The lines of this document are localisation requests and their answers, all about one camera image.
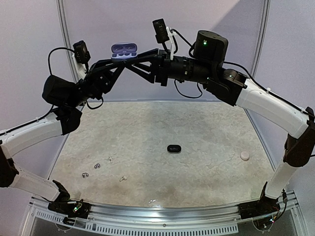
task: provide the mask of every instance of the small white object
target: small white object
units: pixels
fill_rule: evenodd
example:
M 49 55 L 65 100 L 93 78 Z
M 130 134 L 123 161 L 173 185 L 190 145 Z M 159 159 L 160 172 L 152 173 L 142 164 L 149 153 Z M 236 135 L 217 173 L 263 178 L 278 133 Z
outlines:
M 247 151 L 241 152 L 240 156 L 243 161 L 248 161 L 250 159 L 250 154 Z
M 127 180 L 127 177 L 126 176 L 123 176 L 120 178 L 119 182 L 123 181 L 123 180 Z
M 176 32 L 172 32 L 170 27 L 166 27 L 166 31 L 167 31 L 167 36 L 169 38 L 169 41 L 171 43 L 171 55 L 170 55 L 170 59 L 173 60 L 173 57 L 174 57 L 174 52 L 175 52 L 175 42 L 174 42 L 174 39 L 173 39 L 173 36 L 177 35 Z
M 84 79 L 87 72 L 85 66 L 77 62 L 74 54 L 72 54 L 72 60 L 79 79 Z

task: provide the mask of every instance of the cable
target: cable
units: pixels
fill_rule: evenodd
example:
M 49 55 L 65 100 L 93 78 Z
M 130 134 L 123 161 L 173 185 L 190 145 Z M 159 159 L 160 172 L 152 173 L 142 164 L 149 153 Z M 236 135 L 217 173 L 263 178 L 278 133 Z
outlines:
M 181 35 L 181 33 L 179 33 L 176 29 L 171 29 L 171 31 L 176 32 L 190 47 L 192 47 L 192 44 L 188 42 L 187 39 L 185 39 L 184 36 Z
M 201 90 L 200 87 L 199 87 L 199 83 L 197 83 L 197 88 L 198 88 L 198 90 L 200 91 L 200 95 L 199 95 L 198 97 L 186 96 L 186 95 L 183 95 L 181 92 L 179 92 L 179 90 L 178 90 L 178 88 L 177 88 L 176 80 L 174 80 L 174 85 L 175 85 L 175 88 L 176 88 L 177 92 L 178 92 L 181 96 L 186 97 L 186 98 L 196 99 L 196 98 L 200 98 L 200 97 L 202 96 L 202 94 L 203 94 L 203 93 L 202 93 L 202 90 Z
M 50 66 L 50 55 L 51 55 L 54 51 L 59 50 L 59 49 L 68 50 L 68 51 L 71 51 L 71 52 L 74 53 L 74 50 L 73 50 L 73 49 L 65 48 L 65 47 L 58 47 L 58 48 L 54 48 L 53 50 L 51 50 L 50 53 L 48 54 L 48 68 L 49 68 L 49 73 L 50 73 L 50 75 L 53 75 L 53 73 L 51 72 L 51 66 Z
M 86 101 L 88 108 L 89 108 L 90 110 L 95 110 L 95 109 L 97 109 L 97 108 L 100 108 L 100 107 L 103 105 L 103 103 L 104 103 L 103 97 L 101 97 L 101 100 L 102 100 L 102 103 L 101 103 L 99 106 L 97 106 L 97 107 L 90 107 L 88 101 Z
M 54 108 L 54 105 L 52 105 L 51 108 L 50 108 L 50 110 L 49 110 L 45 115 L 43 115 L 42 117 L 40 117 L 40 118 L 38 118 L 38 119 L 31 120 L 31 121 L 29 121 L 29 122 L 27 122 L 27 123 L 25 123 L 25 124 L 21 124 L 21 125 L 15 126 L 15 127 L 13 127 L 12 129 L 7 130 L 5 133 L 4 133 L 4 132 L 1 133 L 0 136 L 1 136 L 1 135 L 4 135 L 4 134 L 6 134 L 6 133 L 10 133 L 10 132 L 12 132 L 12 131 L 14 131 L 14 130 L 17 130 L 17 129 L 19 129 L 19 128 L 22 128 L 22 127 L 24 127 L 24 126 L 27 126 L 27 125 L 29 125 L 29 124 L 33 124 L 33 123 L 37 122 L 38 120 L 44 119 L 46 116 L 49 115 L 49 113 L 51 113 L 51 111 L 52 111 L 53 108 Z
M 285 203 L 285 205 L 284 205 L 283 212 L 279 215 L 279 217 L 277 217 L 277 218 L 274 219 L 274 222 L 276 222 L 277 220 L 279 220 L 279 219 L 281 218 L 281 216 L 283 216 L 285 210 L 286 210 L 286 203 Z
M 162 45 L 163 45 L 163 49 L 168 53 L 168 48 L 167 48 L 167 46 L 166 46 L 166 44 L 165 44 L 165 42 L 164 43 L 162 43 Z
M 174 44 L 175 44 L 175 51 L 174 51 L 174 54 L 177 53 L 178 51 L 178 45 L 177 45 L 177 41 L 176 41 L 176 38 L 174 36 L 172 36 L 173 40 L 174 40 Z
M 195 57 L 193 56 L 193 54 L 191 53 L 191 52 L 194 50 L 194 48 L 195 48 L 195 44 L 196 44 L 196 42 L 194 42 L 194 43 L 192 44 L 192 46 L 189 48 L 189 51 L 188 51 L 188 54 L 189 54 L 189 56 L 190 56 L 191 58 L 195 58 Z
M 225 61 L 224 63 L 225 63 L 225 64 L 230 64 L 230 65 L 235 65 L 235 66 L 238 66 L 238 67 L 242 68 L 243 70 L 246 71 L 246 73 L 248 74 L 248 76 L 251 78 L 251 80 L 252 80 L 258 87 L 260 87 L 260 88 L 261 88 L 262 90 L 264 90 L 264 91 L 267 91 L 267 89 L 266 89 L 264 86 L 260 85 L 260 84 L 251 76 L 251 74 L 248 72 L 248 70 L 247 70 L 245 67 L 243 67 L 242 65 L 239 65 L 239 64 L 233 63 L 233 62 L 228 62 L 228 61 Z M 315 118 L 315 116 L 314 116 L 313 114 L 310 114 L 310 113 L 308 113 L 308 112 L 302 111 L 301 108 L 297 107 L 296 105 L 294 105 L 293 103 L 291 103 L 291 102 L 289 102 L 288 100 L 284 99 L 283 97 L 280 97 L 280 96 L 276 95 L 275 93 L 273 93 L 273 92 L 271 92 L 271 91 L 269 91 L 269 94 L 272 95 L 272 96 L 274 96 L 274 97 L 276 97 L 277 99 L 279 99 L 279 100 L 285 102 L 286 104 L 292 106 L 293 108 L 297 109 L 299 112 L 302 112 L 302 113 L 304 113 L 304 114 L 306 114 L 306 115 L 308 115 L 308 116 L 311 116 L 311 117 Z

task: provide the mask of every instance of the purple object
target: purple object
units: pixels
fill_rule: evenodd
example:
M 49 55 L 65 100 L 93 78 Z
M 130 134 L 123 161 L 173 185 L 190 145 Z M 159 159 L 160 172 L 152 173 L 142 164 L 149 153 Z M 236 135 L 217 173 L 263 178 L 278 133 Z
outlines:
M 137 45 L 135 43 L 116 43 L 112 46 L 112 61 L 126 60 L 137 57 Z

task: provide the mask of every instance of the white wall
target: white wall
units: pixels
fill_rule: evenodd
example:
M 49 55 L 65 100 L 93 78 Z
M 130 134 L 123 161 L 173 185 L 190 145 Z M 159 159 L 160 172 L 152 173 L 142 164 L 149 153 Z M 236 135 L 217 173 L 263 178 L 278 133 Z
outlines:
M 47 56 L 63 46 L 55 0 L 0 2 L 0 130 L 46 113 L 42 98 L 49 75 Z M 72 80 L 65 52 L 52 55 L 53 73 Z M 47 140 L 17 154 L 14 161 L 47 177 L 63 137 Z M 18 189 L 0 189 L 0 235 L 18 235 L 31 195 Z
M 267 32 L 256 79 L 289 101 L 315 108 L 315 1 L 271 1 Z M 286 133 L 253 114 L 272 159 L 283 156 Z M 310 235 L 315 235 L 315 159 L 294 175 L 293 188 Z

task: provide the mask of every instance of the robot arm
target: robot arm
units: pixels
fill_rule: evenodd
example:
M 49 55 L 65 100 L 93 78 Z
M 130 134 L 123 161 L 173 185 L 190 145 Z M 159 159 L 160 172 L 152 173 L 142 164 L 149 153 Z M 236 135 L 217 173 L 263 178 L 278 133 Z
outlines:
M 82 201 L 67 204 L 70 195 L 60 183 L 47 181 L 17 167 L 12 157 L 43 140 L 74 131 L 80 124 L 82 114 L 77 107 L 89 98 L 101 100 L 126 68 L 148 82 L 160 83 L 161 86 L 167 86 L 168 79 L 200 83 L 221 101 L 252 110 L 286 130 L 288 140 L 283 162 L 271 181 L 265 184 L 260 199 L 250 205 L 239 205 L 242 218 L 271 213 L 274 206 L 280 208 L 277 201 L 282 189 L 295 170 L 308 162 L 314 148 L 313 111 L 307 108 L 301 112 L 272 95 L 269 90 L 263 90 L 244 74 L 224 69 L 222 65 L 228 44 L 225 38 L 200 30 L 189 50 L 192 58 L 178 57 L 174 55 L 177 50 L 174 49 L 173 36 L 176 33 L 167 28 L 162 19 L 154 21 L 154 27 L 158 43 L 171 41 L 170 51 L 154 49 L 139 54 L 137 58 L 115 62 L 110 59 L 100 60 L 88 70 L 90 54 L 85 43 L 80 41 L 74 44 L 73 60 L 82 79 L 72 83 L 54 75 L 49 76 L 43 98 L 56 108 L 41 120 L 0 134 L 0 187 L 10 186 L 29 191 L 52 201 L 50 210 L 70 217 L 86 218 L 89 204 Z M 150 66 L 142 64 L 144 62 L 149 62 Z

